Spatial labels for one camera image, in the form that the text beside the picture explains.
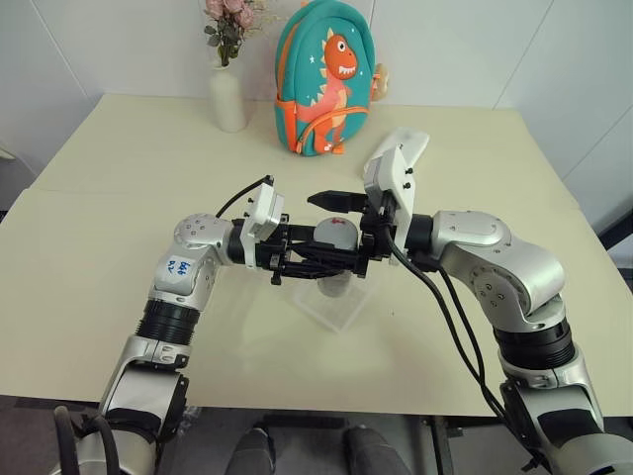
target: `teal backpack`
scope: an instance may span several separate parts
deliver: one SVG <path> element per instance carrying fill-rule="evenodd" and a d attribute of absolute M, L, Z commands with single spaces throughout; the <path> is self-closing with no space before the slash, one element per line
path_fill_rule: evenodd
<path fill-rule="evenodd" d="M 303 155 L 343 153 L 363 126 L 376 88 L 374 42 L 363 16 L 315 0 L 290 19 L 277 46 L 279 140 Z"/>

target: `gray object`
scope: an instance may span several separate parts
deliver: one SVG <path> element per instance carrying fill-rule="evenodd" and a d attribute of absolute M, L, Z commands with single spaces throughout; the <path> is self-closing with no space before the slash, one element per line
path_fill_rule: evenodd
<path fill-rule="evenodd" d="M 271 439 L 261 428 L 253 428 L 237 443 L 225 475 L 271 475 L 275 455 Z"/>
<path fill-rule="evenodd" d="M 396 450 L 375 430 L 351 428 L 345 433 L 350 475 L 410 475 Z"/>
<path fill-rule="evenodd" d="M 315 227 L 314 238 L 318 242 L 333 244 L 337 249 L 354 250 L 358 246 L 356 226 L 344 218 L 328 218 Z M 316 285 L 327 297 L 340 297 L 349 288 L 352 273 L 345 270 L 332 277 L 316 280 Z"/>

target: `orange zipper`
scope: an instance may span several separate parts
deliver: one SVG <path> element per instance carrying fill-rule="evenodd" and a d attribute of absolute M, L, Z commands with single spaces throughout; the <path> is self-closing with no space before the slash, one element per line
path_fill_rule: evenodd
<path fill-rule="evenodd" d="M 296 152 L 297 153 L 301 153 L 301 150 L 304 147 L 304 142 L 308 138 L 308 135 L 320 123 L 326 121 L 327 119 L 331 119 L 332 117 L 341 116 L 343 114 L 347 115 L 347 114 L 358 114 L 358 113 L 369 114 L 369 109 L 367 109 L 366 107 L 362 107 L 362 106 L 346 107 L 344 109 L 336 109 L 334 111 L 330 111 L 327 114 L 323 114 L 322 116 L 319 116 L 318 118 L 314 119 L 304 129 L 304 131 L 301 134 L 301 137 L 297 141 Z"/>

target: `white vase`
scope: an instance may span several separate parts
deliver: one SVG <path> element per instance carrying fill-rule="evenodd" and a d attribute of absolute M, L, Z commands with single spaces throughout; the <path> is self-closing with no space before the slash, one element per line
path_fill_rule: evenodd
<path fill-rule="evenodd" d="M 211 109 L 220 130 L 238 132 L 246 127 L 241 85 L 230 66 L 214 66 L 209 79 L 209 93 Z"/>

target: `flower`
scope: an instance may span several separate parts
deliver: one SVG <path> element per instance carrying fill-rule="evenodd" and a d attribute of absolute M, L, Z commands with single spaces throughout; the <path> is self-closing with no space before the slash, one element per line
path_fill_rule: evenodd
<path fill-rule="evenodd" d="M 222 0 L 207 0 L 207 11 L 214 20 L 219 20 L 224 14 L 224 5 Z"/>
<path fill-rule="evenodd" d="M 244 8 L 242 8 L 241 11 L 237 15 L 235 15 L 235 20 L 245 30 L 253 24 L 254 19 L 255 14 L 248 5 L 244 5 Z"/>
<path fill-rule="evenodd" d="M 224 0 L 224 2 L 229 13 L 237 13 L 245 7 L 244 0 Z"/>

